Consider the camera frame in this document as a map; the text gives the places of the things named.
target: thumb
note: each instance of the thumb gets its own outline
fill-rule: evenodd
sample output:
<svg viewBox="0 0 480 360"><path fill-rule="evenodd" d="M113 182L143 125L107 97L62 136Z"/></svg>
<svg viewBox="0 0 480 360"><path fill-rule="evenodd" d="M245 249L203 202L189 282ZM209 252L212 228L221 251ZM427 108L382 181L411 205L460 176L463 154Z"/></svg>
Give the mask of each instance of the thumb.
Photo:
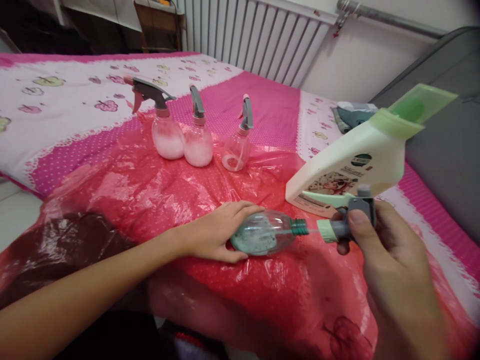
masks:
<svg viewBox="0 0 480 360"><path fill-rule="evenodd" d="M348 213L348 225L356 243L363 252L366 261L387 255L367 214L361 210L352 210Z"/></svg>
<svg viewBox="0 0 480 360"><path fill-rule="evenodd" d="M241 251L230 251L230 250L227 250L227 248L224 248L221 253L220 253L220 256L218 258L218 260L220 261L224 261L226 263L230 263L230 264L236 264L238 263L240 260L246 260L248 259L248 255L244 252L241 252Z"/></svg>

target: gray headboard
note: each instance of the gray headboard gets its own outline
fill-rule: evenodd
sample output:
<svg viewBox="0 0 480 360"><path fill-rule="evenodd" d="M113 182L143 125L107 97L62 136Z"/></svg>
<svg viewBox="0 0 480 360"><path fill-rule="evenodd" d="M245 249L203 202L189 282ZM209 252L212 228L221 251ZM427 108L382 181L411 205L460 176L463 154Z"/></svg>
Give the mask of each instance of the gray headboard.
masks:
<svg viewBox="0 0 480 360"><path fill-rule="evenodd" d="M445 35L371 103L389 107L418 83L459 97L407 142L406 160L480 245L480 27Z"/></svg>

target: red plastic sheet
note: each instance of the red plastic sheet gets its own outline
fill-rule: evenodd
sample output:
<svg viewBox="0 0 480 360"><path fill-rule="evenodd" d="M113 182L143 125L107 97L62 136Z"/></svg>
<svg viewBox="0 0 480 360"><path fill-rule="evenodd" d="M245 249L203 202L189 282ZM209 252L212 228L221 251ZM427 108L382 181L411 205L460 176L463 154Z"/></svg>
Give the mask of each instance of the red plastic sheet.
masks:
<svg viewBox="0 0 480 360"><path fill-rule="evenodd" d="M286 182L303 164L295 153L254 146L248 166L234 173L223 168L217 143L212 163L195 168L185 159L162 159L148 117L142 121L142 132L124 138L107 161L69 175L47 198L37 223L0 255L1 306L127 249L128 239L148 241L223 202L249 200L315 226L318 217L284 200ZM78 220L87 215L95 218L94 225ZM92 226L101 233L93 241L84 234ZM354 244L350 255L340 256L319 234L299 238L279 254L235 265L184 258L148 280L150 308L261 356L366 360L373 357L377 326L362 266ZM470 323L441 273L435 281L444 287L440 297L452 345L464 354Z"/></svg>

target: spray nozzle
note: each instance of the spray nozzle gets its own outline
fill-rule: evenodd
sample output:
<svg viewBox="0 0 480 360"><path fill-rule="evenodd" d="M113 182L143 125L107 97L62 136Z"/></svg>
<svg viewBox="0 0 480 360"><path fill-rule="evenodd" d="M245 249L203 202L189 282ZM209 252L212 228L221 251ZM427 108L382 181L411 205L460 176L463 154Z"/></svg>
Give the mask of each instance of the spray nozzle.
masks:
<svg viewBox="0 0 480 360"><path fill-rule="evenodd" d="M345 195L324 195L325 197L336 198L333 201L335 208L343 215L342 220L318 220L316 222L321 237L326 243L336 243L339 240L352 240L348 222L348 213L352 210L363 211L371 224L375 226L375 199L372 197L370 185L360 184L357 190L357 196L350 193Z"/></svg>
<svg viewBox="0 0 480 360"><path fill-rule="evenodd" d="M248 94L243 95L243 112L240 116L243 118L240 127L243 130L250 130L254 128L254 111L252 109L252 101Z"/></svg>
<svg viewBox="0 0 480 360"><path fill-rule="evenodd" d="M131 77L131 76L124 76L123 79L127 84L132 85L132 90L135 93L135 103L133 104L133 111L132 114L135 114L142 101L147 99L152 99L155 101L155 109L163 110L163 116L168 117L170 116L169 108L166 104L168 100L176 100L175 96L170 95L168 92L163 90L162 88L158 87L151 82L142 80L138 77Z"/></svg>
<svg viewBox="0 0 480 360"><path fill-rule="evenodd" d="M190 84L191 102L193 104L193 116L202 119L205 117L205 108L199 90L193 84Z"/></svg>

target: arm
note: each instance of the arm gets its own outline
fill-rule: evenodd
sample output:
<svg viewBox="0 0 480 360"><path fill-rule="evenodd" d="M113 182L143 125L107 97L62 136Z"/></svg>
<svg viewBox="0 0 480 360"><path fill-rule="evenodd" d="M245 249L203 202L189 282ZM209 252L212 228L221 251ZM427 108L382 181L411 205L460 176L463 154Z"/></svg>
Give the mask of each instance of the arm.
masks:
<svg viewBox="0 0 480 360"><path fill-rule="evenodd" d="M0 311L0 359L51 359L124 294L175 259L246 259L225 243L247 216L262 210L247 201L227 202L14 302Z"/></svg>
<svg viewBox="0 0 480 360"><path fill-rule="evenodd" d="M376 213L376 229L362 211L348 214L378 325L375 359L450 359L424 243L390 204L378 201ZM348 250L338 245L340 254Z"/></svg>

